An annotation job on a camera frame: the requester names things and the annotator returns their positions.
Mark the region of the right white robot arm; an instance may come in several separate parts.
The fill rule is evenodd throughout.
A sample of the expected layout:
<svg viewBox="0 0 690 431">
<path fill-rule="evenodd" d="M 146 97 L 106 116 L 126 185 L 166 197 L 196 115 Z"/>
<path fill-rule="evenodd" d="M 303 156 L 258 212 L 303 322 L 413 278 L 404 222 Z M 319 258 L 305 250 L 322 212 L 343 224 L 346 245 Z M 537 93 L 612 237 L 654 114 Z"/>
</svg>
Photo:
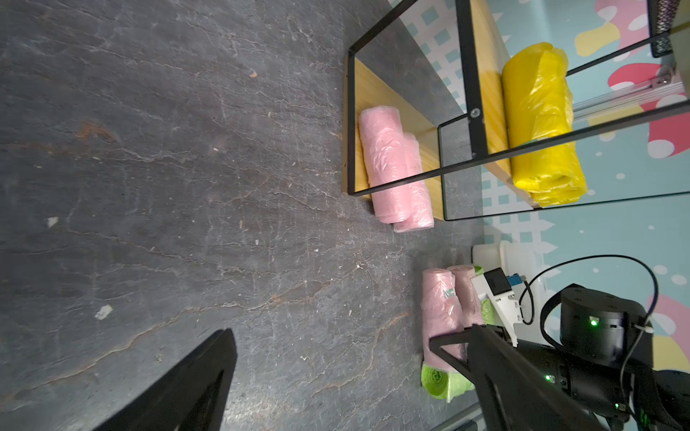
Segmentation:
<svg viewBox="0 0 690 431">
<path fill-rule="evenodd" d="M 490 430 L 689 428 L 689 375 L 654 369 L 652 313 L 576 284 L 542 308 L 560 311 L 560 338 L 512 344 L 494 325 L 429 341 L 431 351 L 475 386 Z"/>
</svg>

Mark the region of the pink trash bag roll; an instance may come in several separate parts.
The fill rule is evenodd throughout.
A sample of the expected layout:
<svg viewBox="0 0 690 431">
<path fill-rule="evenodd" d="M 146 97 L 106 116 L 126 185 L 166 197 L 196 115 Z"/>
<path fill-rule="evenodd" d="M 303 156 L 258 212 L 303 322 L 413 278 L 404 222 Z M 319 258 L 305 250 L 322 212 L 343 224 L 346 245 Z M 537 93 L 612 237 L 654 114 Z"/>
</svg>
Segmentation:
<svg viewBox="0 0 690 431">
<path fill-rule="evenodd" d="M 425 269 L 422 272 L 422 341 L 426 366 L 447 373 L 456 369 L 429 348 L 429 340 L 451 332 L 461 332 L 462 307 L 456 295 L 456 278 L 447 269 Z"/>
<path fill-rule="evenodd" d="M 405 155 L 408 171 L 411 176 L 415 176 L 423 172 L 420 145 L 413 134 L 405 133 L 404 137 L 406 139 Z M 404 221 L 394 224 L 395 233 L 406 233 L 434 227 L 431 196 L 425 181 L 411 183 L 410 191 L 411 215 Z"/>
<path fill-rule="evenodd" d="M 476 269 L 472 265 L 455 265 L 447 268 L 455 277 L 456 296 L 461 305 L 461 322 L 464 328 L 484 324 L 482 303 L 474 289 L 472 280 Z"/>
<path fill-rule="evenodd" d="M 359 135 L 370 188 L 409 176 L 398 109 L 379 106 L 362 111 Z M 375 215 L 382 223 L 400 223 L 411 215 L 409 184 L 375 192 L 371 197 Z"/>
</svg>

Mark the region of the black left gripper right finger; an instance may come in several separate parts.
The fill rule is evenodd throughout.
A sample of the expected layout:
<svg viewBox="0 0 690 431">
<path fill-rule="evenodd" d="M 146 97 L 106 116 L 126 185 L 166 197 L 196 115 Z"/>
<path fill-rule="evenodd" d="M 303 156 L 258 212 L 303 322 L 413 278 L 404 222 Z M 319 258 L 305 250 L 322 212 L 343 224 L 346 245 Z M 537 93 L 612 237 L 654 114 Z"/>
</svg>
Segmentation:
<svg viewBox="0 0 690 431">
<path fill-rule="evenodd" d="M 470 330 L 469 366 L 488 430 L 602 430 L 485 326 Z"/>
</svg>

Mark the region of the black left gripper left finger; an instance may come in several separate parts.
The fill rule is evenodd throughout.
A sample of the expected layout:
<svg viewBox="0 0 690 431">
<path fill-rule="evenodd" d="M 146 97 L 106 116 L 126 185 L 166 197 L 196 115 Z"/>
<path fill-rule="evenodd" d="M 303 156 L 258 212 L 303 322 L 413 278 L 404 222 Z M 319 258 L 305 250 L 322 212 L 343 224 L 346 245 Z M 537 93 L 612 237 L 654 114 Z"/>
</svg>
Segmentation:
<svg viewBox="0 0 690 431">
<path fill-rule="evenodd" d="M 230 329 L 218 330 L 99 430 L 219 430 L 235 373 Z"/>
</svg>

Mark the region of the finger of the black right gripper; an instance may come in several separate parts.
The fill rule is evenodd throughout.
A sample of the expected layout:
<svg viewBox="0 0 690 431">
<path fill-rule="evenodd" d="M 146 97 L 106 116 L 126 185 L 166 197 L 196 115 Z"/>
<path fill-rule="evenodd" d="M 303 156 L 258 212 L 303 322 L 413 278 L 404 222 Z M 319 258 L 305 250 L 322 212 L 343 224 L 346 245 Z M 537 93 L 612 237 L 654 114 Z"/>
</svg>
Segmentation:
<svg viewBox="0 0 690 431">
<path fill-rule="evenodd" d="M 429 339 L 429 349 L 434 355 L 473 383 L 474 373 L 468 354 L 471 336 L 472 330 L 441 334 Z"/>
</svg>

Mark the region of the yellow trash bag roll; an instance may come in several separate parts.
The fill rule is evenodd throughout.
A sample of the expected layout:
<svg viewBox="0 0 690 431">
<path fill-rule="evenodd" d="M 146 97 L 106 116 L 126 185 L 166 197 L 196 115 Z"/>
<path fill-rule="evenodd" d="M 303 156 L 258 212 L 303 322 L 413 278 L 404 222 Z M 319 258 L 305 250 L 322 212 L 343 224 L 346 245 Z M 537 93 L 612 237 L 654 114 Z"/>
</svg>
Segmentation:
<svg viewBox="0 0 690 431">
<path fill-rule="evenodd" d="M 513 56 L 501 83 L 511 148 L 573 132 L 573 97 L 566 82 L 568 58 L 547 42 Z M 588 191 L 576 143 L 510 159 L 512 181 L 541 207 L 573 204 Z"/>
</svg>

